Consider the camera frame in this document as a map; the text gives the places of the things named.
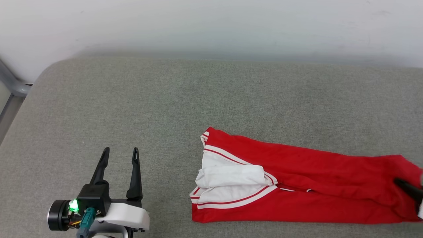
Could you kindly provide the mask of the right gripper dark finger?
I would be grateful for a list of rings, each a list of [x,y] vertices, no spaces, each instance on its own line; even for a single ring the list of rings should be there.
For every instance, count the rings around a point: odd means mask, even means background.
[[[423,202],[423,187],[416,187],[400,178],[395,178],[393,182],[415,201],[416,208],[420,207]]]

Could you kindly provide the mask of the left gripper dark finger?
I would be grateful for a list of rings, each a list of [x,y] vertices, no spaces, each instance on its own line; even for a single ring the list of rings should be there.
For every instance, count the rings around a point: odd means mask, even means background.
[[[104,148],[101,154],[101,157],[99,159],[99,162],[96,166],[96,169],[93,173],[93,176],[90,180],[90,185],[108,185],[109,184],[106,180],[104,180],[104,172],[105,172],[105,168],[108,165],[109,155],[110,155],[110,148],[109,147]]]
[[[140,173],[139,150],[134,148],[132,155],[132,174],[129,189],[127,190],[127,200],[142,200],[142,180]]]

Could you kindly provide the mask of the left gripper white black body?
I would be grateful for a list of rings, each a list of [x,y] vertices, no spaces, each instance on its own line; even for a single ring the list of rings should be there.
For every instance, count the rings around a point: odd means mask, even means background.
[[[56,200],[47,214],[47,224],[51,231],[68,231],[80,227],[81,216],[78,203],[73,200]],[[107,215],[96,218],[90,227],[89,238],[133,238],[136,232],[145,232],[150,228],[147,210],[139,206],[139,201],[115,200],[111,203]]]

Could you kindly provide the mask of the red shirt with white sleeves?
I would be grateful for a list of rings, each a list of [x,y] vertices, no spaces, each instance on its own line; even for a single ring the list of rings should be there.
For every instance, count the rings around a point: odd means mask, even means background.
[[[194,222],[423,221],[415,201],[393,182],[418,187],[423,169],[401,155],[348,156],[212,127],[200,139],[202,167],[189,195]]]

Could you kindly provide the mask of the grey metal frame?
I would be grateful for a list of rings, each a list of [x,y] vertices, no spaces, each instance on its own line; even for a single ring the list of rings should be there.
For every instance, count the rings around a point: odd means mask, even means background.
[[[0,60],[0,145],[32,85],[32,83],[23,83],[15,77]]]

